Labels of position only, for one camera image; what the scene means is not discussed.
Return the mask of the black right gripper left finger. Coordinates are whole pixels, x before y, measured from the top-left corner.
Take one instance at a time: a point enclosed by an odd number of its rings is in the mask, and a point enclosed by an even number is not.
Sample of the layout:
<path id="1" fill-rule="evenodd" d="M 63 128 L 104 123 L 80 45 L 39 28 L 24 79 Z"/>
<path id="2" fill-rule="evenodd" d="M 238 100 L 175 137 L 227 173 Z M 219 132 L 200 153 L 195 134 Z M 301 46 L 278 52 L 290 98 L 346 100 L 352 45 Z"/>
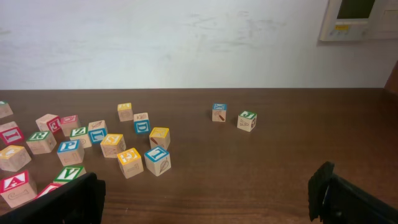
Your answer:
<path id="1" fill-rule="evenodd" d="M 105 196 L 105 181 L 89 172 L 2 215 L 1 224 L 100 224 Z"/>

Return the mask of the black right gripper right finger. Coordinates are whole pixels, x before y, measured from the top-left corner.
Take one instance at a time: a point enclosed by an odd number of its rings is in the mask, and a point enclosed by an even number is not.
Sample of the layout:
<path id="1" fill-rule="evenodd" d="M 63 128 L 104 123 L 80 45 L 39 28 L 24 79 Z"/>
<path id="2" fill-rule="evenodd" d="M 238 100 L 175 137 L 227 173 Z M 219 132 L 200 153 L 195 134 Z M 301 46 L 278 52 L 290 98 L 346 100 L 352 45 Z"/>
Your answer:
<path id="1" fill-rule="evenodd" d="M 397 210 L 336 175 L 326 161 L 308 181 L 310 221 L 397 224 Z"/>

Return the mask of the yellow E wooden block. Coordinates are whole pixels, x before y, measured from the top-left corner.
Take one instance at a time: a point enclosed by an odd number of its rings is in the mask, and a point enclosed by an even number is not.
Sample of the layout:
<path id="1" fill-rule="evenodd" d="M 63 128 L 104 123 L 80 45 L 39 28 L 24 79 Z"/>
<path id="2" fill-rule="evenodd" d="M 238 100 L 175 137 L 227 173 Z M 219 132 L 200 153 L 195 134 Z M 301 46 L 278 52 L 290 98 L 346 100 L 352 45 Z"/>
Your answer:
<path id="1" fill-rule="evenodd" d="M 126 179 L 144 171 L 142 157 L 136 148 L 130 148 L 117 154 L 119 166 Z"/>

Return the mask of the yellow S wooden block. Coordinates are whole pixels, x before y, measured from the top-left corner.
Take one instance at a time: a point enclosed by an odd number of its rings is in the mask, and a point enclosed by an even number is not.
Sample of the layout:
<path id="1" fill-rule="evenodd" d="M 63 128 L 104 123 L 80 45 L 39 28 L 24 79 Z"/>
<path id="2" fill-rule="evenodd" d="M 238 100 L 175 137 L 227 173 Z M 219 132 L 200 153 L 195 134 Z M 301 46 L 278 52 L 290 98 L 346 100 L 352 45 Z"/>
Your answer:
<path id="1" fill-rule="evenodd" d="M 105 158 L 117 158 L 126 150 L 126 143 L 122 134 L 107 134 L 100 143 Z"/>

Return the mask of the green R wooden block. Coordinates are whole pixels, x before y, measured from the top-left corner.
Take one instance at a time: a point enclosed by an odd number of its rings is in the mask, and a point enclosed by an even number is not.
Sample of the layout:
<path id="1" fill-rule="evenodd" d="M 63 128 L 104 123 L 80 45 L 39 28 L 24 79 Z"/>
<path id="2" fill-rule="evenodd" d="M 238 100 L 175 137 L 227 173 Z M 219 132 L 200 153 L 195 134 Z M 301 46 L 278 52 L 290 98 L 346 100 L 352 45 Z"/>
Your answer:
<path id="1" fill-rule="evenodd" d="M 50 131 L 33 133 L 26 141 L 33 154 L 45 154 L 54 150 L 57 142 Z"/>

